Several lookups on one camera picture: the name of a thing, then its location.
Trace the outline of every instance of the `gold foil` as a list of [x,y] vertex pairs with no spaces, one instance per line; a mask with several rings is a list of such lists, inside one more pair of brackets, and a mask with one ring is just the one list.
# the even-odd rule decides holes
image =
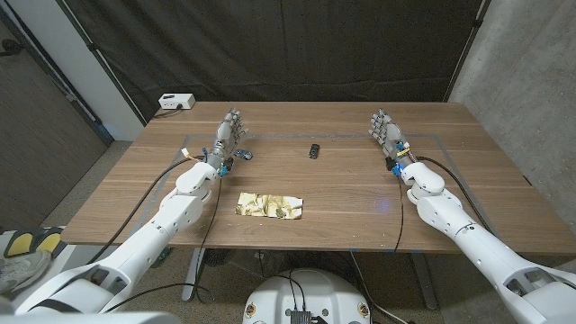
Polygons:
[[297,220],[302,217],[302,199],[272,194],[240,193],[236,214]]

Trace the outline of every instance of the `black curtain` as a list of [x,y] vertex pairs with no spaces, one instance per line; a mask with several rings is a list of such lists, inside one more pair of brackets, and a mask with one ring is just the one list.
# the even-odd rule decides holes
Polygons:
[[147,120],[198,101],[442,101],[482,0],[67,0]]

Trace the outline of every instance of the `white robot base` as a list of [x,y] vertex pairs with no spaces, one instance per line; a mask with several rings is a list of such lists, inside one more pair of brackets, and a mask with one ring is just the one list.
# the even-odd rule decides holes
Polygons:
[[256,288],[246,302],[242,323],[369,324],[370,310],[365,297],[346,280],[303,268],[285,271]]

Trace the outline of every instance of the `white box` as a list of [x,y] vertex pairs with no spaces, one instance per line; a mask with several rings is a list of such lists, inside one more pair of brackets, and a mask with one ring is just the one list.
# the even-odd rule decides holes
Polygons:
[[192,109],[196,99],[192,94],[162,94],[158,102],[162,109],[176,109],[179,104],[182,105],[182,109]]

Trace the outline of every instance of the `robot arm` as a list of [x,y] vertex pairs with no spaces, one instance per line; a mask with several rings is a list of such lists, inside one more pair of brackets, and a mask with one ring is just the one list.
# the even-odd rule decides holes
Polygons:
[[444,179],[411,155],[410,144],[386,112],[373,117],[369,132],[382,146],[389,170],[411,185],[407,194],[420,218],[464,252],[518,322],[576,320],[576,274],[525,260],[477,224],[444,188]]
[[178,231],[198,221],[212,196],[212,185],[231,170],[230,154],[245,133],[240,112],[230,110],[218,128],[211,152],[205,151],[203,162],[176,179],[174,190],[162,200],[148,223],[107,258],[70,269],[46,282],[16,310],[16,315],[100,313],[129,298],[168,242]]

